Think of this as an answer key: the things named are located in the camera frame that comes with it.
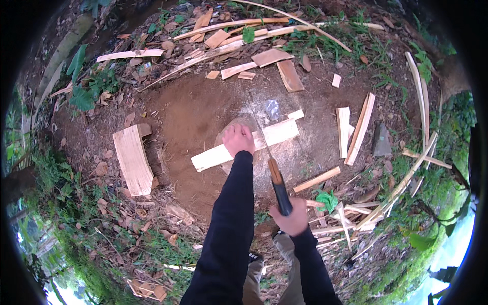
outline green leaf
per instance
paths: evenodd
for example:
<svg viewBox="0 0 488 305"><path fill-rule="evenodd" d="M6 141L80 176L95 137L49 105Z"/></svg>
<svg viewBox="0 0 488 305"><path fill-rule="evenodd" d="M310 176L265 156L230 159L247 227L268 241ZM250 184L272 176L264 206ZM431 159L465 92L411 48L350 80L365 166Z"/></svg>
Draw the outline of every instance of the green leaf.
<svg viewBox="0 0 488 305"><path fill-rule="evenodd" d="M152 32L154 32L155 29L156 29L156 24L155 23L151 23L151 26L149 27L149 30L147 32L148 33L152 33Z"/></svg>
<svg viewBox="0 0 488 305"><path fill-rule="evenodd" d="M83 61L85 60L85 50L87 45L88 44L83 44L82 46L80 46L75 56L73 57L73 60L69 64L68 70L66 71L66 75L70 75L71 73L73 73L73 76L71 77L71 82L73 84L76 83L78 74L80 73L81 67L83 66Z"/></svg>
<svg viewBox="0 0 488 305"><path fill-rule="evenodd" d="M437 238L428 238L420 236L416 233L410 233L410 244L412 247L419 249L420 251L425 251L432 247Z"/></svg>
<svg viewBox="0 0 488 305"><path fill-rule="evenodd" d="M182 15L176 15L176 17L175 17L176 23L182 23L183 21L184 21L184 18Z"/></svg>
<svg viewBox="0 0 488 305"><path fill-rule="evenodd" d="M243 29L243 40L245 43L251 43L254 41L254 28L245 27Z"/></svg>
<svg viewBox="0 0 488 305"><path fill-rule="evenodd" d="M75 105L81 111L88 111L95 108L93 103L93 90L83 90L81 85L73 87L73 96L69 99L70 105Z"/></svg>

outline fallen leaf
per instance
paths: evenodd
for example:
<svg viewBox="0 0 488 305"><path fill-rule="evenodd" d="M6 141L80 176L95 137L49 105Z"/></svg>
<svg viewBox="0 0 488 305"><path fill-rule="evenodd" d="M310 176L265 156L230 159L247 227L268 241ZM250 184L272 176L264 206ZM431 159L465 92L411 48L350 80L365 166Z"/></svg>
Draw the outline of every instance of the fallen leaf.
<svg viewBox="0 0 488 305"><path fill-rule="evenodd" d="M107 150L103 156L106 158L106 159L110 159L114 156L114 152L112 150Z"/></svg>
<svg viewBox="0 0 488 305"><path fill-rule="evenodd" d="M361 55L361 56L359 57L359 59L360 59L362 62L364 62L365 64L367 64L367 58L366 58L366 56Z"/></svg>
<svg viewBox="0 0 488 305"><path fill-rule="evenodd" d="M135 112L129 114L128 116L125 117L125 121L124 121L123 125L126 128L130 127L130 125L132 124L132 122L134 121L135 118L136 118Z"/></svg>
<svg viewBox="0 0 488 305"><path fill-rule="evenodd" d="M95 169L95 174L97 176L104 176L108 173L107 162L101 161L98 163L97 168Z"/></svg>

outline wood scrap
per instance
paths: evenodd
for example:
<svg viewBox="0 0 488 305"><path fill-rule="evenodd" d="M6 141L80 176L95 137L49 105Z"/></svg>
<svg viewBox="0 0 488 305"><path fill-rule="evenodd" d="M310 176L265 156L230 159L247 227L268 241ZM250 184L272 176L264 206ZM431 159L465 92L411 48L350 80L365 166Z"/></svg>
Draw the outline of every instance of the wood scrap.
<svg viewBox="0 0 488 305"><path fill-rule="evenodd" d="M240 79L243 79L243 80L252 80L255 76L256 76L256 73L243 71L243 72L239 73L239 75L237 77Z"/></svg>
<svg viewBox="0 0 488 305"><path fill-rule="evenodd" d="M337 130L339 132L339 158L347 157L347 141L349 139L349 107L336 108Z"/></svg>
<svg viewBox="0 0 488 305"><path fill-rule="evenodd" d="M203 42L206 46L211 49L215 49L219 46L224 40L230 37L230 34L224 30L218 30L214 35L210 36L205 42Z"/></svg>
<svg viewBox="0 0 488 305"><path fill-rule="evenodd" d="M280 76L288 92L305 90L302 81L298 77L297 70L291 60L279 61L276 63Z"/></svg>
<svg viewBox="0 0 488 305"><path fill-rule="evenodd" d="M196 34L201 34L201 33L206 33L218 29L223 29L226 27L232 27L232 26L240 26L240 25L246 25L246 24L256 24L256 23L288 23L288 18L255 18L255 19L244 19L244 20L238 20L238 21L232 21L232 22L223 22L219 24L214 24L211 26L203 27L197 30L193 30L181 35L176 36L173 38L173 41L178 41L183 38L191 37Z"/></svg>
<svg viewBox="0 0 488 305"><path fill-rule="evenodd" d="M316 184L319 184L325 180L328 180L332 177L334 177L335 175L338 175L341 173L341 169L339 167L335 167L331 170L328 170L327 172L315 177L315 178L312 178L296 187L293 188L293 190L295 191L295 193L298 193L300 191L303 191L304 189L307 189L313 185L316 185Z"/></svg>
<svg viewBox="0 0 488 305"><path fill-rule="evenodd" d="M283 61L294 58L293 55L278 49L269 49L251 57L251 59L260 67L265 67L277 61Z"/></svg>
<svg viewBox="0 0 488 305"><path fill-rule="evenodd" d="M220 74L220 71L210 71L205 78L214 80L217 78L217 76L219 76L219 74Z"/></svg>
<svg viewBox="0 0 488 305"><path fill-rule="evenodd" d="M132 58L132 57L160 57L164 50L150 49L150 50L138 50L138 51L125 51L102 55L97 57L97 62L115 60L120 58Z"/></svg>
<svg viewBox="0 0 488 305"><path fill-rule="evenodd" d="M417 69L417 65L413 60L412 54L410 52L405 52L405 56L408 61L408 66L410 67L410 71L412 72L413 76L413 83L415 84L415 89L417 90L417 98L419 100L420 106L420 117L422 122L422 148L425 150L426 143L428 142L428 134L427 131L427 121L426 121L426 110L425 110L425 101L424 101L424 94L422 93L422 81L420 80L419 70Z"/></svg>
<svg viewBox="0 0 488 305"><path fill-rule="evenodd" d="M271 147L274 144L281 143L300 134L295 120L304 117L303 111L295 111L289 116L288 120L263 128L263 133L268 146ZM253 132L252 136L254 137L256 151L265 148L264 141L259 131ZM191 161L197 171L201 172L204 169L220 165L232 159L233 158L230 156L227 148L221 144L201 154L193 156Z"/></svg>
<svg viewBox="0 0 488 305"><path fill-rule="evenodd" d="M132 196L151 193L153 172L142 142L150 128L147 123L137 124L112 135L121 171Z"/></svg>
<svg viewBox="0 0 488 305"><path fill-rule="evenodd" d="M403 148L402 155L409 156L409 157L412 157L412 158L418 158L420 156L419 153L413 152L413 151L411 151L409 149L406 149L406 148ZM444 163L441 160L438 160L438 159L435 159L435 158L432 158L432 157L425 157L425 160L428 161L428 162L430 162L430 163L434 163L434 164L436 164L438 166L442 166L442 167L445 167L445 168L448 168L448 169L452 169L452 165L447 164L447 163Z"/></svg>
<svg viewBox="0 0 488 305"><path fill-rule="evenodd" d="M249 69L252 69L252 68L255 68L257 67L258 65L255 63L255 62L248 62L248 63L243 63L243 64L240 64L238 66L234 66L234 67L230 67L230 68L227 68L227 69L224 69L222 71L220 71L221 75L222 75L222 79L225 80L225 79L228 79L229 77L233 76L233 75L236 75L238 73L241 73L245 70L249 70Z"/></svg>
<svg viewBox="0 0 488 305"><path fill-rule="evenodd" d="M361 144L363 143L367 131L369 119L371 118L371 113L373 112L374 99L375 95L369 92L366 96L363 109L361 110L358 123L356 124L354 135L352 136L351 145L349 146L344 164L352 166L356 160L356 157L358 156L359 149L361 148Z"/></svg>
<svg viewBox="0 0 488 305"><path fill-rule="evenodd" d="M334 79L332 80L332 87L339 88L341 83L341 76L334 73Z"/></svg>

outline dry leaf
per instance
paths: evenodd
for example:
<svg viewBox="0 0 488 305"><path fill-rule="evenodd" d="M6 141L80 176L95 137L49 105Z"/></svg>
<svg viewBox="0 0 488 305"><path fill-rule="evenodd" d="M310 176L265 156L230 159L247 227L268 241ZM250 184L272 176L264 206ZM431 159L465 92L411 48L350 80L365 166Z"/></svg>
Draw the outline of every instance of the dry leaf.
<svg viewBox="0 0 488 305"><path fill-rule="evenodd" d="M101 161L98 163L97 168L95 168L95 174L97 176L104 176L108 173L107 162Z"/></svg>
<svg viewBox="0 0 488 305"><path fill-rule="evenodd" d="M130 127L130 125L132 124L132 122L134 121L135 118L136 118L135 112L129 114L128 116L125 117L125 121L124 121L123 125L126 128Z"/></svg>
<svg viewBox="0 0 488 305"><path fill-rule="evenodd" d="M361 55L361 56L359 57L359 59L360 59L362 62L364 62L365 64L367 64L367 58L366 58L366 56Z"/></svg>

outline plastic bag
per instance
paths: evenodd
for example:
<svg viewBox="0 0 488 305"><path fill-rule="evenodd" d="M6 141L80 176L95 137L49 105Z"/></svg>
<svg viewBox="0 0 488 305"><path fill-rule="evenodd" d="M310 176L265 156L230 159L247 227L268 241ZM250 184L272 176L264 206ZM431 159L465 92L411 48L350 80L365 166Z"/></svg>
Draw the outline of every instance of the plastic bag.
<svg viewBox="0 0 488 305"><path fill-rule="evenodd" d="M280 117L280 106L276 100L268 100L265 111L272 120L276 121Z"/></svg>

